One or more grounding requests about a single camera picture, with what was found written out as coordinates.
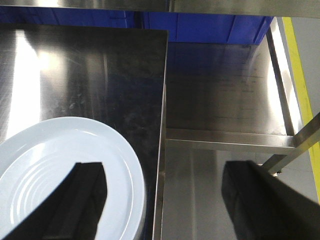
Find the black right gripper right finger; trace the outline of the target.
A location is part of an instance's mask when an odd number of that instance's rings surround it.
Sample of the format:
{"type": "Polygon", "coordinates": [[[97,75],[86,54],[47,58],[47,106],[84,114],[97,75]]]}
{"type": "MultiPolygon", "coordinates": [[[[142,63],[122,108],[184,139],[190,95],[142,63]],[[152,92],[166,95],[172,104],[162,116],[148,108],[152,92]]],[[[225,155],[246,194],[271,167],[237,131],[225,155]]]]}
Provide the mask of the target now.
{"type": "Polygon", "coordinates": [[[318,240],[320,206],[251,160],[227,161],[222,198],[239,240],[318,240]]]}

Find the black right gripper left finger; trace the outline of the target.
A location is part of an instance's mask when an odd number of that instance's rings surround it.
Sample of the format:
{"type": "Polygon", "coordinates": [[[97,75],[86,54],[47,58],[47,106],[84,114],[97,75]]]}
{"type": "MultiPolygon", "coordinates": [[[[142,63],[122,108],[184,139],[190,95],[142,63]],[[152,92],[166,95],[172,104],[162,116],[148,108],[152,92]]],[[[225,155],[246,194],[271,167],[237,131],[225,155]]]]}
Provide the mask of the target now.
{"type": "Polygon", "coordinates": [[[77,162],[6,240],[93,240],[107,200],[103,164],[77,162]]]}

